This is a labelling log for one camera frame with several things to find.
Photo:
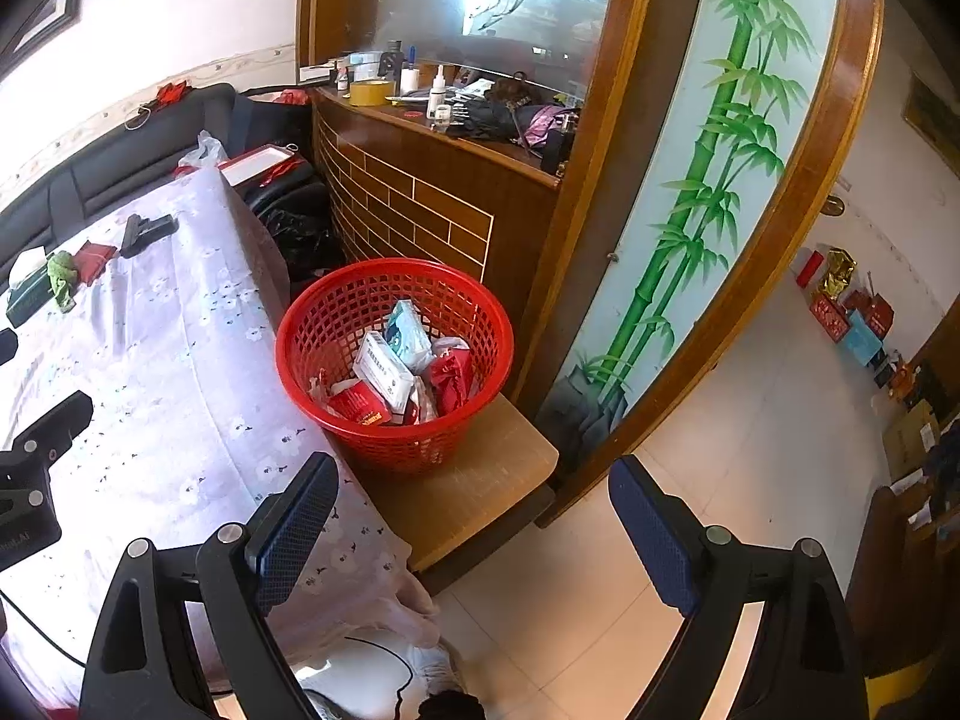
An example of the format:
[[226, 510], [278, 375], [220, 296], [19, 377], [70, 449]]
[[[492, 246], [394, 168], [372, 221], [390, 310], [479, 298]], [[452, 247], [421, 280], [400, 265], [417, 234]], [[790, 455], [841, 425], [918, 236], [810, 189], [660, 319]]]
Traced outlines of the torn red cigarette box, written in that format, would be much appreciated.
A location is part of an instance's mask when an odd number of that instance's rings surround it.
[[376, 426], [391, 421], [392, 413], [384, 398], [368, 382], [348, 379], [336, 383], [325, 400], [332, 415], [361, 426]]

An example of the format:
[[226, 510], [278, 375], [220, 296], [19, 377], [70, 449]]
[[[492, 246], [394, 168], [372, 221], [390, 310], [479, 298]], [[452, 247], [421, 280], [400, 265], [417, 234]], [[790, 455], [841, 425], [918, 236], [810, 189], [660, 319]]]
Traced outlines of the dark red snack wrapper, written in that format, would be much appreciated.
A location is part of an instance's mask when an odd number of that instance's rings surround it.
[[436, 406], [431, 385], [421, 377], [416, 377], [413, 379], [409, 401], [405, 408], [405, 426], [425, 424], [425, 422], [434, 421], [438, 416], [438, 406]]

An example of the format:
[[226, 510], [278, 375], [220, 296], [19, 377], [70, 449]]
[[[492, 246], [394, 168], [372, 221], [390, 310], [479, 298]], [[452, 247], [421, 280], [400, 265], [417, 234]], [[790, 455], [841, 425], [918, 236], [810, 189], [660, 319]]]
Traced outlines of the white medicine box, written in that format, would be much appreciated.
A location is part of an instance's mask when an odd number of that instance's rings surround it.
[[394, 415], [405, 413], [413, 374], [394, 355], [377, 330], [364, 333], [353, 361], [353, 372], [384, 398]]

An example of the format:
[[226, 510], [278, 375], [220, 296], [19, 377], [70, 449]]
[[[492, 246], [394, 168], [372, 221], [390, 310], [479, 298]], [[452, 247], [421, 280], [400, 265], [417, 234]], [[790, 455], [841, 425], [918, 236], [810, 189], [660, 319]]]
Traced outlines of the teal wet wipes pack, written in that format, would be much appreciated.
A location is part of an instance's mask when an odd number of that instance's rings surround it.
[[418, 376], [433, 360], [433, 342], [421, 323], [415, 304], [399, 299], [386, 320], [382, 336], [394, 355]]

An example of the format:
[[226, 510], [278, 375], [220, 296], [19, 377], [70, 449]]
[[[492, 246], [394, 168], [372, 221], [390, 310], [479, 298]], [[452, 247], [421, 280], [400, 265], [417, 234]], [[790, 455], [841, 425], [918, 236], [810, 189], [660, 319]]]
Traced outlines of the red packet near tissue box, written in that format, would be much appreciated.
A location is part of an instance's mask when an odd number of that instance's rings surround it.
[[86, 286], [93, 284], [116, 254], [117, 249], [114, 245], [86, 241], [73, 255], [73, 263], [78, 271], [78, 281]]

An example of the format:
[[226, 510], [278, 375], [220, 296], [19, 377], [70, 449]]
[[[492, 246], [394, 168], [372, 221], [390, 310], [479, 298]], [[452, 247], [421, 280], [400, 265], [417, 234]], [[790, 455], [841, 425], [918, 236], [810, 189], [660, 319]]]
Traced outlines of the black folded object on table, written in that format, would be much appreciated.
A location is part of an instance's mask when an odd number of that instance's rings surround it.
[[172, 215], [164, 215], [156, 220], [142, 218], [140, 215], [128, 216], [119, 254], [122, 259], [133, 259], [155, 242], [169, 238], [178, 229], [178, 220]]

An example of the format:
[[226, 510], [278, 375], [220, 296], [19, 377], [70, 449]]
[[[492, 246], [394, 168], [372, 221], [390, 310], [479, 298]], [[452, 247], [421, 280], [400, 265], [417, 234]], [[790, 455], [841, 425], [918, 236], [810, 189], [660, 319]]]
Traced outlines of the wooden stool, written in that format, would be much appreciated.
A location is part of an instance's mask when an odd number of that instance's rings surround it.
[[472, 421], [454, 457], [423, 475], [355, 473], [392, 531], [412, 548], [409, 569], [438, 595], [505, 546], [555, 500], [558, 452], [509, 400]]

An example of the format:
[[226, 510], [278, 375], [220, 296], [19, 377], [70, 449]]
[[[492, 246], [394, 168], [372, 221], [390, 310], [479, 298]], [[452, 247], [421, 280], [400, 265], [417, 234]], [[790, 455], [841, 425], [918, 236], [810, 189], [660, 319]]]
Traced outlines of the black leather sofa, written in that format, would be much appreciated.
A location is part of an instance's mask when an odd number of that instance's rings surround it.
[[109, 211], [171, 181], [178, 162], [217, 138], [236, 158], [265, 145], [313, 154], [309, 104], [256, 101], [228, 83], [191, 89], [177, 103], [137, 114], [55, 166], [2, 210], [2, 271], [28, 249], [49, 250]]

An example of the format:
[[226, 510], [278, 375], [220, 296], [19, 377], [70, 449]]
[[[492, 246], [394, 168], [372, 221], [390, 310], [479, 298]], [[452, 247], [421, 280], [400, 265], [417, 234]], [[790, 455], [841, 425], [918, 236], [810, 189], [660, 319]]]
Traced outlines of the white plastic bag on sofa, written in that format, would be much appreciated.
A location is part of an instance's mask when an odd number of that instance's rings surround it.
[[219, 166], [226, 160], [228, 160], [228, 153], [223, 143], [217, 137], [213, 137], [208, 130], [201, 130], [197, 135], [197, 144], [178, 161], [178, 169], [187, 171], [187, 169], [202, 169], [205, 166]]

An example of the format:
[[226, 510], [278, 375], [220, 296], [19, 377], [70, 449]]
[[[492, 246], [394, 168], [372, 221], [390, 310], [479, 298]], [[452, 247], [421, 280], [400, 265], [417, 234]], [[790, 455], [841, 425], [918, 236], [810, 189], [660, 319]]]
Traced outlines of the red framed white box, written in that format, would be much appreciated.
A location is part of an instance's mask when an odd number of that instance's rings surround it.
[[302, 158], [294, 148], [263, 145], [218, 164], [223, 179], [233, 188], [245, 185], [265, 185], [274, 176], [295, 169]]

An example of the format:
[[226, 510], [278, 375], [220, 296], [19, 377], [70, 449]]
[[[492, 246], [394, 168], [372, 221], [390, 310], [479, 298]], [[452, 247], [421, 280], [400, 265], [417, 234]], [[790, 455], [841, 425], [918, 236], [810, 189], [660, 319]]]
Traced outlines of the red gift boxes on floor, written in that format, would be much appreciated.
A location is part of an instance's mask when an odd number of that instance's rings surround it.
[[889, 362], [885, 341], [895, 312], [874, 288], [871, 273], [861, 270], [848, 250], [834, 245], [802, 249], [794, 278], [812, 316], [834, 344], [873, 371]]

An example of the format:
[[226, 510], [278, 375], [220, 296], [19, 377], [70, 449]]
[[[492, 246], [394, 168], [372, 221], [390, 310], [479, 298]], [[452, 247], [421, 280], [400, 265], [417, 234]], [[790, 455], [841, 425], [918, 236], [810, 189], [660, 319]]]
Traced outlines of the black bag beside sofa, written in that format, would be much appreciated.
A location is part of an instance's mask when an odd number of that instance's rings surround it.
[[274, 239], [293, 283], [309, 283], [347, 263], [331, 189], [308, 161], [280, 164], [244, 184], [239, 195]]

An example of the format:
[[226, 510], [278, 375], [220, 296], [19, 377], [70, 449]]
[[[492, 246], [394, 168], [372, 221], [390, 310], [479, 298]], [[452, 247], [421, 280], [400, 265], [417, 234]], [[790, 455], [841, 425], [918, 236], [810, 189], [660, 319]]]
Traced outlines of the yellow tape roll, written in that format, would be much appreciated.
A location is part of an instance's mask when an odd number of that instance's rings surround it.
[[355, 107], [387, 106], [395, 96], [395, 85], [389, 80], [366, 80], [350, 86], [348, 101]]

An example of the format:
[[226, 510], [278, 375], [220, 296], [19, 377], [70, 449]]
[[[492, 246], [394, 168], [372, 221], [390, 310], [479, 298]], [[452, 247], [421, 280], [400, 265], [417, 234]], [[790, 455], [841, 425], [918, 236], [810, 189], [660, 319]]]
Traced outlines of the black folded umbrella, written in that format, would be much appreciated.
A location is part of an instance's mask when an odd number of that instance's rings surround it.
[[462, 137], [519, 142], [544, 105], [534, 89], [517, 80], [500, 80], [482, 94], [462, 89], [452, 101], [452, 125]]

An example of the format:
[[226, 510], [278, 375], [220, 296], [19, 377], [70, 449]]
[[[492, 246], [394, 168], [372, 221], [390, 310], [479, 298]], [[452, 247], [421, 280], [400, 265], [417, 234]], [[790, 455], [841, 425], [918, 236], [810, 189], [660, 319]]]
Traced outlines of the white dropper bottle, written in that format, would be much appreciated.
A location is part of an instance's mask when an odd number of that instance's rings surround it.
[[436, 69], [436, 75], [433, 76], [433, 81], [430, 86], [430, 94], [428, 94], [428, 105], [427, 105], [427, 119], [428, 121], [434, 121], [436, 115], [438, 115], [439, 106], [446, 102], [446, 75], [444, 75], [444, 67], [440, 65]]

